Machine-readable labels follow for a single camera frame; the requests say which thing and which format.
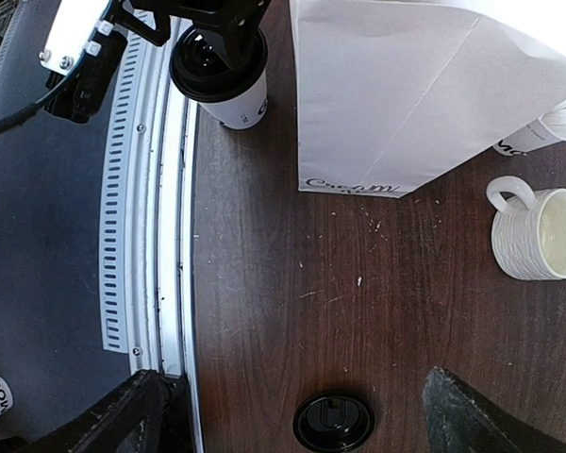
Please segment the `stack of black cup lids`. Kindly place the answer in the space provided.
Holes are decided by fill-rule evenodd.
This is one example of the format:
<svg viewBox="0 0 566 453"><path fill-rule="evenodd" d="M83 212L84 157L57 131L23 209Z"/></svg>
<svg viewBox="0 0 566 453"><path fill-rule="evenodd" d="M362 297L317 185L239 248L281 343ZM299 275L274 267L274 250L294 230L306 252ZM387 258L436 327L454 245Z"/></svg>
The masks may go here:
<svg viewBox="0 0 566 453"><path fill-rule="evenodd" d="M334 390L313 395L296 409L292 430L311 452L350 452L364 445L375 428L371 406L359 395Z"/></svg>

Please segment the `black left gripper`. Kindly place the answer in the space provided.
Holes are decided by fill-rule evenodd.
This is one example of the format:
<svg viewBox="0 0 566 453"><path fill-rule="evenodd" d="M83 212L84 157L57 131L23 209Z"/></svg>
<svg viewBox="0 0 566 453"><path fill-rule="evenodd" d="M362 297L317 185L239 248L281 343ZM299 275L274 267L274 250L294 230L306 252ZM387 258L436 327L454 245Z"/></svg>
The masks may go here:
<svg viewBox="0 0 566 453"><path fill-rule="evenodd" d="M162 46L171 37L170 17L192 21L190 30L210 46L232 71L259 67L263 44L258 27L270 1L129 1L133 9L153 15L154 27L144 25L115 1L112 19L150 43Z"/></svg>

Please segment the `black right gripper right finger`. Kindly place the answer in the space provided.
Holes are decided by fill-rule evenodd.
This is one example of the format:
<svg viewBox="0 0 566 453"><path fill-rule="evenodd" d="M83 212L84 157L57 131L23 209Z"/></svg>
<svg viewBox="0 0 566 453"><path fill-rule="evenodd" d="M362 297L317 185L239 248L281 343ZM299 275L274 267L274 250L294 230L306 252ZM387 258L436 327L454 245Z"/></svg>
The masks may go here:
<svg viewBox="0 0 566 453"><path fill-rule="evenodd" d="M446 369L428 372L422 400L431 452L566 452Z"/></svg>

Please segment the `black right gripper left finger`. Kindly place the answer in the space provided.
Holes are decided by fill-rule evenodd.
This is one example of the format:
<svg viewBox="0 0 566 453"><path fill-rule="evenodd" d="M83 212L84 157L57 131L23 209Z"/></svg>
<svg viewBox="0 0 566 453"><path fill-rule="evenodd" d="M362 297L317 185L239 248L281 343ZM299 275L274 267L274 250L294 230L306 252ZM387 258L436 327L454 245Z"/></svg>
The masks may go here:
<svg viewBox="0 0 566 453"><path fill-rule="evenodd" d="M140 370L72 421L35 442L13 436L0 452L187 452L189 382Z"/></svg>

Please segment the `single white paper cup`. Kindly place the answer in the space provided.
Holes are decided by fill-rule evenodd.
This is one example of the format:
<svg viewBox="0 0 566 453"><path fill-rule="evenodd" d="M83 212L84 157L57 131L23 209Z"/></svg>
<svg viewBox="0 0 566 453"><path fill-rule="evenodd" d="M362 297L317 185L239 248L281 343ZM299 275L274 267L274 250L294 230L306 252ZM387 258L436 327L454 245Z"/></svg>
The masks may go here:
<svg viewBox="0 0 566 453"><path fill-rule="evenodd" d="M254 38L249 62L233 71L194 27L175 44L170 76L186 97L198 103L221 125L245 130L261 121L268 108L266 64L268 43L261 30Z"/></svg>

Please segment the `white printed paper bag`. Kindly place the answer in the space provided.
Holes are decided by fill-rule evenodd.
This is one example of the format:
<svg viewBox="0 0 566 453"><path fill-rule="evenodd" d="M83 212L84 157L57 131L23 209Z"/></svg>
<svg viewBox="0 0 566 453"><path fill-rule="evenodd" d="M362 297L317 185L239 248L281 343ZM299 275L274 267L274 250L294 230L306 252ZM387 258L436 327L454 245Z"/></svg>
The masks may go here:
<svg viewBox="0 0 566 453"><path fill-rule="evenodd" d="M566 100L566 1L293 1L298 188L401 197Z"/></svg>

